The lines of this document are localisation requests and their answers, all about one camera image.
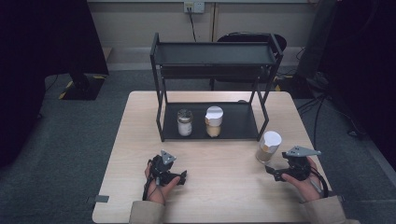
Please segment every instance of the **cup lid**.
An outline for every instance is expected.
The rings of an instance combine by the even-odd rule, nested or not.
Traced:
[[[274,131],[268,131],[264,134],[264,141],[265,145],[268,147],[279,146],[282,142],[282,137],[279,133],[276,133]]]
[[[216,106],[210,106],[206,110],[205,122],[210,126],[220,126],[222,122],[223,110]]]

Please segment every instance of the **beige cup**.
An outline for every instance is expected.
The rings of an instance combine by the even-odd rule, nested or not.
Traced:
[[[219,136],[221,132],[223,110],[218,106],[210,106],[206,110],[205,123],[206,132],[211,137]]]
[[[264,133],[256,152],[257,160],[262,163],[269,162],[276,153],[276,150],[281,142],[282,137],[279,135],[279,133],[273,131]]]

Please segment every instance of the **gray carpet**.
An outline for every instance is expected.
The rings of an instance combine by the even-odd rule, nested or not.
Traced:
[[[87,198],[98,194],[131,91],[154,90],[150,71],[113,71],[95,101],[58,100],[69,76],[46,79],[46,93],[29,141],[13,165],[0,170],[0,223],[92,223]],[[168,90],[209,91],[208,80],[174,80]],[[216,90],[249,90],[217,83]],[[307,100],[294,100],[300,106]],[[325,101],[302,115],[346,215],[361,223],[396,223],[396,188],[369,140],[347,134],[350,123]]]

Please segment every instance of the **wooden tabletop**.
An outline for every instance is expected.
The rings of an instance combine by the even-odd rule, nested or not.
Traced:
[[[251,92],[168,91],[167,94],[171,102],[237,102],[248,101]],[[264,118],[257,96],[252,106],[261,127]],[[287,160],[281,152],[294,146],[312,148],[311,142],[288,93],[270,92],[266,108],[270,121],[265,131],[276,131],[282,136],[282,144],[270,165],[276,169],[287,168]],[[96,204],[92,214],[94,222],[128,222],[133,201],[142,198],[147,162],[160,154],[161,149],[177,157],[172,173],[188,171],[185,185],[177,186],[169,196],[164,222],[306,221],[298,191],[289,183],[275,182],[256,160],[257,141],[162,142],[155,122],[157,109],[155,91],[130,94],[99,192],[109,196],[109,200]],[[318,158],[312,159],[327,179]]]

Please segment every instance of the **glass jar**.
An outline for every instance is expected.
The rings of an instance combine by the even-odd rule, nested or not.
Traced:
[[[189,136],[192,132],[192,112],[189,109],[177,111],[177,128],[181,136]]]

